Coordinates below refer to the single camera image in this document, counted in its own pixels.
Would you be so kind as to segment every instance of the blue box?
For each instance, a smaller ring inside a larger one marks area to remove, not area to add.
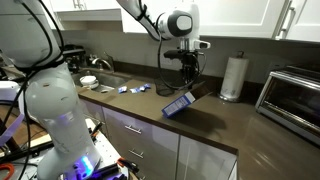
[[[210,94],[211,92],[207,89],[204,83],[201,83],[195,89],[187,92],[186,94],[178,97],[174,101],[172,101],[169,105],[164,107],[161,111],[163,116],[168,118],[172,115],[176,114],[177,112],[181,111],[182,109],[188,107],[193,102],[197,101],[198,99],[202,98],[203,96]]]

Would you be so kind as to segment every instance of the blue glowing light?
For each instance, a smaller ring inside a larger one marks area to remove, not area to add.
[[[80,161],[78,161],[77,173],[81,175],[81,178],[89,177],[93,172],[93,166],[90,163],[87,156],[82,156]]]

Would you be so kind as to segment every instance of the cabinet door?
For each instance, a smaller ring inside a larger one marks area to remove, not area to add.
[[[80,6],[85,6],[83,0],[51,0],[52,9],[54,12],[60,11],[78,11]]]
[[[116,0],[85,0],[87,10],[119,9]]]
[[[152,21],[156,22],[158,16],[173,9],[181,0],[144,0],[148,6],[148,11],[152,16]],[[121,8],[122,28],[126,33],[147,33],[144,27],[137,22],[126,10]]]
[[[320,42],[319,7],[319,0],[292,0],[286,16],[290,27],[286,30],[287,34],[282,32],[284,38]]]
[[[285,0],[194,0],[200,35],[271,38]]]
[[[177,180],[234,178],[237,156],[181,136]]]
[[[120,155],[141,168],[141,178],[174,180],[179,135],[103,108],[110,140]]]
[[[94,103],[91,103],[89,101],[85,101],[85,100],[82,100],[82,99],[79,101],[79,103],[80,103],[80,107],[81,107],[81,110],[83,111],[83,113],[87,117],[93,119],[95,124],[98,124],[97,121],[101,121],[101,122],[105,123],[104,115],[103,115],[103,112],[102,112],[102,107],[100,105],[97,105],[97,104],[94,104]],[[101,127],[101,132],[107,138],[109,137],[106,124]]]

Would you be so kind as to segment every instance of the wire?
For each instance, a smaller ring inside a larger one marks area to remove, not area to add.
[[[24,162],[10,162],[13,165],[24,165]],[[27,163],[28,166],[34,166],[34,167],[38,167],[38,164],[35,163]]]
[[[32,136],[31,136],[31,140],[32,140],[33,137],[35,137],[36,135],[38,135],[38,134],[40,134],[40,133],[42,133],[42,132],[44,132],[44,131],[46,131],[46,130],[41,130],[41,131],[35,133],[34,135],[32,135]],[[25,146],[27,143],[28,143],[28,141],[25,142],[25,143],[23,143],[20,148],[23,149],[24,146]]]
[[[41,23],[41,21],[39,20],[39,18],[31,11],[31,9],[30,9],[25,3],[22,3],[22,6],[23,6],[23,7],[32,15],[32,17],[37,21],[37,23],[39,24],[40,28],[41,28],[42,31],[44,32],[44,35],[46,36],[47,41],[48,41],[48,44],[49,44],[49,53],[47,54],[47,56],[46,56],[44,59],[42,59],[42,60],[34,63],[34,64],[30,67],[30,69],[32,70],[36,65],[44,62],[45,60],[47,60],[47,59],[52,55],[52,49],[53,49],[53,48],[52,48],[52,42],[51,42],[51,39],[50,39],[50,37],[49,37],[49,34],[48,34],[48,32],[46,31],[46,29],[44,28],[44,26],[43,26],[43,24]],[[3,131],[4,131],[5,125],[6,125],[7,122],[8,122],[8,119],[9,119],[9,116],[10,116],[10,114],[11,114],[11,112],[12,112],[12,109],[13,109],[13,107],[14,107],[14,104],[17,102],[17,100],[18,100],[18,98],[19,98],[22,90],[25,88],[25,86],[27,85],[27,83],[28,83],[28,78],[25,80],[25,82],[23,83],[22,87],[21,87],[20,90],[18,91],[16,97],[14,98],[13,104],[10,106],[10,109],[8,110],[8,113],[7,113],[7,115],[6,115],[6,117],[5,117],[4,121],[3,121],[3,124],[2,124],[1,127],[0,127],[0,132],[3,132]]]
[[[160,32],[159,32],[159,36],[160,36],[160,38],[159,38],[160,40],[159,40],[159,47],[158,47],[158,70],[159,70],[159,74],[160,74],[161,80],[163,81],[163,83],[168,88],[173,89],[173,90],[182,90],[182,89],[188,88],[189,86],[191,86],[197,80],[197,78],[201,75],[201,73],[197,74],[196,77],[193,78],[192,81],[190,81],[189,83],[187,83],[187,84],[185,84],[183,86],[180,86],[180,87],[171,86],[169,83],[167,83],[166,80],[164,79],[163,75],[162,75],[162,68],[161,68],[161,61],[160,61],[160,53],[161,53],[161,47],[162,47],[162,38],[161,38],[161,33]]]
[[[41,5],[43,6],[43,8],[45,9],[46,13],[49,15],[49,17],[50,17],[51,21],[53,22],[53,24],[55,25],[56,30],[58,31],[59,38],[60,38],[60,43],[61,43],[61,46],[62,46],[59,55],[58,55],[57,57],[55,57],[52,61],[50,61],[50,62],[48,63],[48,64],[51,64],[51,63],[54,63],[55,61],[59,60],[59,58],[62,56],[63,48],[64,48],[64,41],[63,41],[63,38],[62,38],[62,35],[61,35],[61,31],[60,31],[59,27],[57,26],[56,22],[54,21],[52,15],[51,15],[50,12],[48,11],[47,7],[44,5],[44,3],[43,3],[41,0],[39,0],[39,2],[41,3]],[[29,9],[29,7],[28,7],[25,3],[22,3],[22,5],[23,5],[23,6],[28,10],[28,12],[37,20],[37,22],[38,22],[39,26],[42,28],[43,32],[44,32],[45,34],[47,34],[46,30],[45,30],[44,27],[43,27],[43,24],[41,23],[41,21],[39,21],[39,19],[37,18],[37,16]],[[49,46],[50,46],[50,56],[51,56],[51,54],[52,54],[51,39],[50,39],[50,37],[47,36],[47,35],[46,35],[46,37],[47,37],[47,40],[48,40],[48,42],[49,42]],[[32,70],[33,67],[35,67],[37,64],[39,64],[39,63],[41,63],[41,62],[43,62],[43,61],[45,61],[45,60],[41,60],[41,61],[35,63],[33,66],[31,66],[30,69]],[[28,82],[28,81],[32,78],[32,76],[34,76],[35,74],[37,74],[39,71],[40,71],[40,70],[34,72],[30,77],[27,77],[27,78],[26,78],[26,82]],[[31,143],[30,143],[30,142],[31,142],[30,124],[29,124],[31,118],[29,117],[29,114],[28,114],[28,111],[27,111],[27,103],[26,103],[25,96],[24,96],[24,110],[25,110],[25,116],[26,116],[26,122],[27,122],[27,130],[28,130],[28,147],[27,147],[27,155],[26,155],[26,159],[25,159],[25,164],[24,164],[23,169],[22,169],[22,171],[21,171],[19,180],[22,178],[22,176],[23,176],[23,174],[24,174],[24,172],[25,172],[25,170],[26,170],[26,167],[27,167],[27,164],[28,164],[28,161],[29,161],[30,145],[31,145]]]
[[[39,2],[42,5],[42,7],[44,8],[44,10],[46,11],[47,15],[50,17],[51,21],[53,22],[54,27],[56,28],[56,30],[57,30],[57,32],[59,34],[60,44],[61,44],[61,48],[62,48],[62,50],[60,52],[63,52],[64,42],[63,42],[61,31],[60,31],[56,21],[54,20],[53,16],[51,15],[50,11],[46,7],[46,5],[42,2],[42,0],[39,0]]]
[[[50,12],[48,11],[48,9],[46,8],[46,6],[43,4],[43,2],[41,0],[39,0],[39,2],[41,3],[41,5],[44,7],[46,13],[49,15],[50,19],[53,21],[57,31],[58,31],[58,34],[59,34],[59,38],[60,38],[60,43],[61,43],[61,51],[59,53],[59,55],[57,57],[55,57],[52,61],[50,61],[48,63],[48,65],[56,62],[57,60],[59,60],[59,58],[62,56],[62,53],[63,53],[63,48],[64,48],[64,41],[63,41],[63,38],[62,38],[62,35],[61,35],[61,31],[59,29],[59,27],[57,26],[56,22],[54,21],[52,15],[50,14]],[[26,79],[24,81],[24,83],[22,84],[20,90],[18,91],[15,99],[14,99],[14,103],[17,102],[20,94],[23,92],[24,93],[24,111],[25,111],[25,117],[26,117],[26,123],[27,123],[27,131],[28,131],[28,148],[27,148],[27,156],[26,156],[26,159],[25,159],[25,164],[23,166],[23,169],[21,171],[21,174],[20,174],[20,177],[19,177],[19,180],[22,178],[24,172],[25,172],[25,169],[26,169],[26,166],[28,164],[28,161],[29,161],[29,154],[30,154],[30,141],[31,141],[31,135],[30,135],[30,117],[29,117],[29,114],[28,114],[28,111],[27,111],[27,103],[26,103],[26,99],[25,99],[25,92],[26,92],[26,89],[27,89],[27,83],[28,81],[34,76],[36,75],[38,72],[40,72],[41,70],[36,70],[35,72],[31,73],[31,71],[34,70],[34,67],[36,67],[38,64],[46,61],[47,59],[49,59],[52,55],[52,52],[53,52],[53,47],[52,47],[52,42],[51,42],[51,39],[48,35],[48,32],[46,31],[46,29],[44,28],[43,24],[41,23],[41,21],[38,19],[38,17],[31,11],[31,9],[25,4],[25,3],[22,3],[23,7],[32,15],[32,17],[37,21],[38,25],[40,26],[40,28],[42,29],[43,33],[45,34],[46,36],[46,39],[48,41],[48,44],[49,44],[49,53],[48,55],[43,58],[42,60],[34,63],[31,67],[30,67],[30,72],[27,73],[26,75]],[[3,123],[3,126],[1,126],[0,130],[3,131],[8,119],[9,119],[9,115],[11,114],[12,112],[12,109],[13,109],[13,104],[12,106],[10,107],[7,115],[6,115],[6,118],[4,120],[4,123]]]

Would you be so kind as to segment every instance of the paper towel holder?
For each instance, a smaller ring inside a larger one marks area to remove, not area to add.
[[[235,58],[243,59],[243,56],[244,56],[244,51],[238,51]],[[229,93],[231,93],[232,96],[233,96],[234,94],[236,94],[236,90],[232,90],[232,91],[229,92]],[[227,97],[227,96],[224,95],[224,94],[225,94],[225,92],[223,92],[223,89],[221,89],[221,92],[217,93],[218,97],[219,97],[220,99],[224,100],[224,101],[234,102],[234,103],[240,102],[240,97],[239,97],[239,95],[238,95],[237,97]]]

